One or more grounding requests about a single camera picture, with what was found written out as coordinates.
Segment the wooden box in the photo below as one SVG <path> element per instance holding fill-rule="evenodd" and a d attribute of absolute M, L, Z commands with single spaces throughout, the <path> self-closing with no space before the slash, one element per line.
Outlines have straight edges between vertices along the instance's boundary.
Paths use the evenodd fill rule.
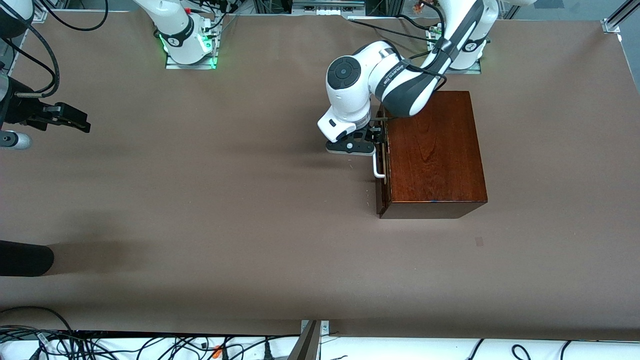
<path fill-rule="evenodd" d="M 487 202 L 469 92 L 435 92 L 416 116 L 385 124 L 380 218 L 459 218 Z"/>

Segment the metal frame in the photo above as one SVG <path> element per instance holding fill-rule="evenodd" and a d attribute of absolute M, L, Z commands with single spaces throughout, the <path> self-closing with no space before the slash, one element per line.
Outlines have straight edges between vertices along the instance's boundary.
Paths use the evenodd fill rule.
<path fill-rule="evenodd" d="M 402 6 L 404 5 L 404 0 L 387 0 L 387 3 L 385 5 L 387 16 L 400 15 L 400 13 L 402 12 Z"/>
<path fill-rule="evenodd" d="M 516 17 L 516 14 L 518 13 L 521 7 L 522 6 L 518 6 L 518 5 L 511 6 L 509 11 L 507 11 L 502 18 L 506 20 L 513 20 L 513 18 Z"/>
<path fill-rule="evenodd" d="M 317 360 L 318 347 L 320 346 L 320 336 L 323 331 L 329 331 L 328 322 L 322 324 L 320 320 L 309 320 L 302 324 L 302 334 L 296 341 L 293 350 L 287 360 Z"/>
<path fill-rule="evenodd" d="M 640 8 L 640 0 L 626 0 L 610 17 L 601 21 L 605 33 L 619 33 L 620 24 Z"/>

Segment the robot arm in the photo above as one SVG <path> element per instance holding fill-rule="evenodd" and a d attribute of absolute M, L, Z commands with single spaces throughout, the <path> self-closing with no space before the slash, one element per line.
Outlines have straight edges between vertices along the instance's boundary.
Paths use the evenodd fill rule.
<path fill-rule="evenodd" d="M 187 13 L 179 0 L 134 0 L 154 21 L 164 48 L 175 62 L 192 64 L 213 50 L 210 19 Z"/>
<path fill-rule="evenodd" d="M 32 20 L 33 3 L 30 0 L 0 0 L 0 38 L 8 46 L 15 48 L 10 39 L 28 28 L 35 31 L 31 27 Z M 4 64 L 0 63 L 0 71 L 4 70 L 3 67 Z M 62 125 L 89 133 L 91 124 L 86 121 L 87 115 L 82 111 L 64 102 L 50 105 L 40 101 L 40 97 L 43 97 L 41 92 L 52 86 L 53 81 L 49 87 L 34 93 L 30 87 L 0 72 L 0 148 L 24 150 L 31 146 L 30 136 L 2 130 L 4 123 L 31 126 L 42 131 L 49 124 Z"/>
<path fill-rule="evenodd" d="M 532 4 L 535 0 L 513 2 Z M 498 16 L 497 1 L 440 0 L 440 6 L 445 30 L 420 67 L 384 41 L 333 61 L 326 77 L 331 107 L 318 121 L 330 142 L 368 125 L 371 94 L 394 116 L 413 116 L 429 101 L 449 67 L 466 69 L 481 56 Z"/>

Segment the black pipe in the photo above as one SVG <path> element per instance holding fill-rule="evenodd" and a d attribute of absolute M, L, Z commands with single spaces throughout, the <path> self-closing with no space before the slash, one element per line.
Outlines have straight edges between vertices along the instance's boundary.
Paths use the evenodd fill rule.
<path fill-rule="evenodd" d="M 41 276 L 53 265 L 53 257 L 43 245 L 0 240 L 0 276 Z"/>

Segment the metal bracket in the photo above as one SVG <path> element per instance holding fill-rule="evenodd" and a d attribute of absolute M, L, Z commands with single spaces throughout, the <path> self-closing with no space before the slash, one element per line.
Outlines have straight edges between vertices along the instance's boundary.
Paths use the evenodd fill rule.
<path fill-rule="evenodd" d="M 609 27 L 609 19 L 600 20 L 600 23 L 602 24 L 602 31 L 604 31 L 605 34 L 619 34 L 620 33 L 620 27 L 619 26 L 616 26 L 614 28 L 610 28 Z"/>
<path fill-rule="evenodd" d="M 521 8 L 521 6 L 511 5 L 511 8 L 509 9 L 509 11 L 507 11 L 504 14 L 503 19 L 505 19 L 505 20 L 513 20 L 513 18 L 516 16 L 516 14 L 520 10 L 520 8 Z"/>
<path fill-rule="evenodd" d="M 480 60 L 476 60 L 476 62 L 466 69 L 447 69 L 447 74 L 482 74 L 482 66 L 480 65 Z"/>
<path fill-rule="evenodd" d="M 329 334 L 329 321 L 302 321 L 302 330 L 287 360 L 317 360 L 320 336 L 325 331 Z"/>
<path fill-rule="evenodd" d="M 386 121 L 388 119 L 371 119 L 372 121 Z M 385 175 L 378 172 L 378 157 L 376 144 L 386 141 L 383 126 L 367 126 L 356 130 L 341 138 L 338 142 L 326 142 L 324 145 L 328 152 L 333 154 L 350 154 L 370 156 L 373 159 L 373 176 L 384 179 Z"/>
<path fill-rule="evenodd" d="M 300 332 L 304 332 L 305 328 L 307 327 L 307 324 L 309 323 L 309 321 L 311 320 L 302 320 L 302 324 L 300 326 Z M 321 320 L 320 321 L 320 336 L 327 336 L 329 335 L 329 320 Z"/>

